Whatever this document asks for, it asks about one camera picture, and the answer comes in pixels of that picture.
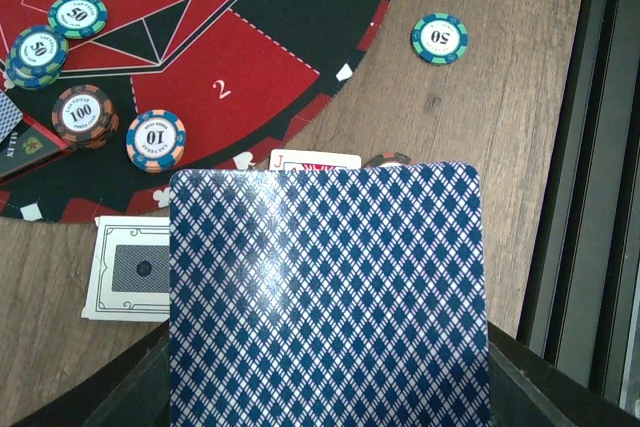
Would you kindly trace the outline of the red black chip stack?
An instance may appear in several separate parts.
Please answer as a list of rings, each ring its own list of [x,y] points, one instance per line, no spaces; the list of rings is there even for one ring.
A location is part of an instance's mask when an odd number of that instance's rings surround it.
[[[365,165],[365,168],[374,167],[393,167],[401,165],[411,165],[412,159],[401,152],[386,152],[380,153],[371,158]]]

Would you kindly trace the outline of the blue white ten chip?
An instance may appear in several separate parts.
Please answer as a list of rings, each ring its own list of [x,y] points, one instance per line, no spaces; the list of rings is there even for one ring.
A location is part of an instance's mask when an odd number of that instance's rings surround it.
[[[182,158],[186,129],[172,112],[154,109],[138,115],[126,134],[126,152],[131,162],[145,172],[159,173]]]

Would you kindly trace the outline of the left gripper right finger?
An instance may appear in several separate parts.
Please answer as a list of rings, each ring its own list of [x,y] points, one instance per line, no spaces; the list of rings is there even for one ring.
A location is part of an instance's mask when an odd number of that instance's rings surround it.
[[[637,426],[639,420],[587,390],[488,325],[492,426]]]

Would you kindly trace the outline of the red black hundred chip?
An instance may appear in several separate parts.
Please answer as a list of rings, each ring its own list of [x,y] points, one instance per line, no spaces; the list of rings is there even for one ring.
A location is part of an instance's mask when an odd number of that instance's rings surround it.
[[[54,104],[51,119],[60,138],[81,150],[103,147],[119,127],[110,98],[90,84],[65,90]]]

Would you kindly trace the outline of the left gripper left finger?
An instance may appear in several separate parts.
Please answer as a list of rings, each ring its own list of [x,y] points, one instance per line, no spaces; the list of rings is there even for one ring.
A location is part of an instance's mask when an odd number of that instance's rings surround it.
[[[168,325],[161,324],[91,377],[44,407],[14,422],[13,426],[80,426],[167,332]]]

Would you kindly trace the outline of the grey playing card deck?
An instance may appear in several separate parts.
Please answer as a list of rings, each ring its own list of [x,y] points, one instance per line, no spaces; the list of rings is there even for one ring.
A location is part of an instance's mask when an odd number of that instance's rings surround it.
[[[459,162],[170,181],[174,426],[487,426],[480,182]]]

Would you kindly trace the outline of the green blue chip stack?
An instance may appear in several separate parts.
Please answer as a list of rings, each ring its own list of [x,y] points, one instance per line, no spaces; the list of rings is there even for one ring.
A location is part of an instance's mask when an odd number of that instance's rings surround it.
[[[415,53],[435,65],[451,64],[467,51],[469,35],[465,25],[447,13],[431,13],[414,25],[410,42]]]

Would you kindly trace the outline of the triangular black dealer button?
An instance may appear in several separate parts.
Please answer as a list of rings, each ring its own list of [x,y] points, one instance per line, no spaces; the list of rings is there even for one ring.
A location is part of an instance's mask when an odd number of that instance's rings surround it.
[[[1,182],[37,169],[76,150],[29,115],[1,143]]]

